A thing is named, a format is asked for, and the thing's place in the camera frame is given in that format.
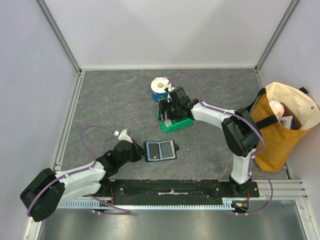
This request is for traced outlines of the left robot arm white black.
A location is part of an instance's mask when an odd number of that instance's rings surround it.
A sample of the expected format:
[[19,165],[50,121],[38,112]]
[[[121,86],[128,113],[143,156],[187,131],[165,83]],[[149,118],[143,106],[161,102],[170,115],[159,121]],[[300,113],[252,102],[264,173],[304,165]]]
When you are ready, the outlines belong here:
[[20,194],[27,216],[41,222],[66,202],[86,195],[106,196],[110,192],[109,178],[123,165],[140,161],[146,154],[134,140],[121,140],[87,165],[58,172],[43,169]]

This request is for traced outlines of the black leather card holder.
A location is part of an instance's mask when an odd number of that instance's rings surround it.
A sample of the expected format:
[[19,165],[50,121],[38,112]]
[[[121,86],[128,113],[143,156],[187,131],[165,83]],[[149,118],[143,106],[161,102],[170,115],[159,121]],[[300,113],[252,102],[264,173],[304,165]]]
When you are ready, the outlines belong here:
[[146,150],[144,159],[147,163],[175,160],[180,149],[173,139],[144,142],[144,148]]

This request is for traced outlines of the green plastic bin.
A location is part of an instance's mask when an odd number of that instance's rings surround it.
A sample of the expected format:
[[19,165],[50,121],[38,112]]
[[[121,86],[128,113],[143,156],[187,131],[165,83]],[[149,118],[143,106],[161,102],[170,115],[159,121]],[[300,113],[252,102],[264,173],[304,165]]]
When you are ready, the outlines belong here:
[[194,120],[190,118],[185,118],[181,121],[171,120],[172,125],[170,127],[166,127],[164,121],[159,121],[160,127],[164,133],[176,132],[179,129],[191,127],[194,124]]

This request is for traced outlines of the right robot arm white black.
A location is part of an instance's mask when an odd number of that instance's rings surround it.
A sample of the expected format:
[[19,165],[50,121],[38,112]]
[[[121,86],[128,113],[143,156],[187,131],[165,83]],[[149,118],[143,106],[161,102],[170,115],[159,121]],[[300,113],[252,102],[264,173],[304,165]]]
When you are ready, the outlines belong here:
[[200,99],[191,100],[182,87],[167,92],[159,101],[158,119],[173,124],[191,119],[221,128],[229,150],[233,153],[233,167],[229,177],[229,191],[242,196],[252,181],[252,163],[262,134],[245,108],[227,110],[214,107]]

